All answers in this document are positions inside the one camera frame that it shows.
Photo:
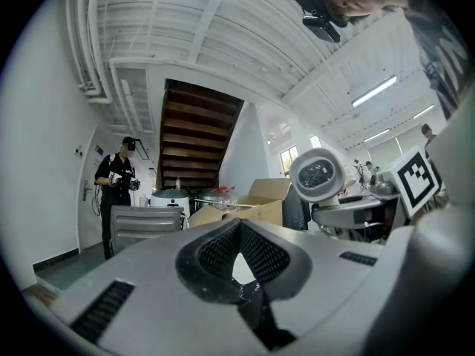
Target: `vent grille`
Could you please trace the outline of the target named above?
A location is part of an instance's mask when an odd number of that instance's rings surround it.
[[[265,285],[282,273],[290,263],[289,254],[255,231],[242,227],[243,256],[259,283]]]
[[[134,288],[130,283],[112,282],[76,319],[71,328],[91,343],[97,342]]]
[[[374,264],[376,264],[376,261],[378,260],[377,258],[374,258],[374,257],[364,256],[363,254],[352,253],[352,252],[344,252],[340,254],[340,257],[344,258],[345,260],[353,261],[354,263],[368,265],[368,266],[374,266]]]
[[[239,253],[239,238],[236,227],[205,244],[198,254],[201,266],[222,280],[231,280],[232,269]]]

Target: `cardboard box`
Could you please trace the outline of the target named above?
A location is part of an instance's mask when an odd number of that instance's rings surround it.
[[[228,214],[206,205],[189,218],[190,228],[222,219],[251,219],[282,226],[282,202],[289,193],[290,179],[256,179],[248,195],[239,197],[238,204],[256,205]]]

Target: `door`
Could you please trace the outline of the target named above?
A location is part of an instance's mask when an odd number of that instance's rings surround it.
[[[102,192],[94,185],[94,174],[104,157],[115,153],[114,142],[101,132],[94,131],[85,155],[81,180],[79,182],[78,235],[79,249],[84,250],[102,242],[101,217],[98,216]]]

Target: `vr headset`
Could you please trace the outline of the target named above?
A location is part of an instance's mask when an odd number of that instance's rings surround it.
[[[337,27],[346,27],[348,23],[343,16],[334,13],[324,0],[295,1],[299,3],[304,12],[302,22],[319,39],[333,43],[340,42],[340,35],[332,23]]]

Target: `cable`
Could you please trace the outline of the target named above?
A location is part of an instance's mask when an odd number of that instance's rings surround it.
[[[188,218],[187,218],[186,215],[184,215],[184,214],[182,214],[181,216],[182,216],[182,218],[183,218],[182,230],[189,228],[189,227],[190,227],[190,223],[189,223],[189,221],[188,221]]]
[[[97,217],[101,216],[101,205],[99,204],[99,192],[101,191],[101,188],[99,185],[96,185],[96,190],[94,191],[94,196],[92,198],[92,212],[94,212],[94,215]]]

